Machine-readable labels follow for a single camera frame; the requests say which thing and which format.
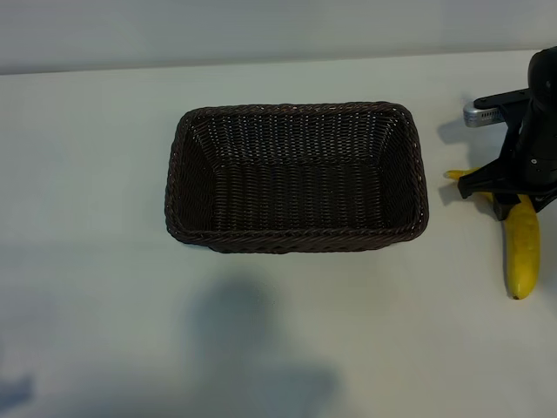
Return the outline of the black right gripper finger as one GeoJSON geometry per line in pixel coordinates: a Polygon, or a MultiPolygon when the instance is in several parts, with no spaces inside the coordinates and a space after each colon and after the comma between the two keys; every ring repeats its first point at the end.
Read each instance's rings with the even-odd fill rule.
{"type": "Polygon", "coordinates": [[[520,203],[520,198],[516,194],[494,194],[493,211],[498,221],[507,219],[511,210],[520,203]]]}
{"type": "Polygon", "coordinates": [[[556,190],[544,195],[535,195],[533,196],[533,208],[535,212],[540,212],[556,199],[557,199],[556,190]]]}

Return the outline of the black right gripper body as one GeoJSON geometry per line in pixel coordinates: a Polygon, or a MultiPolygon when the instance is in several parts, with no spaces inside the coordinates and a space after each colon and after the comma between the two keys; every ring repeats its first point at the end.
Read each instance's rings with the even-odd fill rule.
{"type": "Polygon", "coordinates": [[[476,192],[539,196],[556,192],[556,110],[532,99],[500,107],[507,134],[499,157],[459,179],[466,199],[476,192]]]}

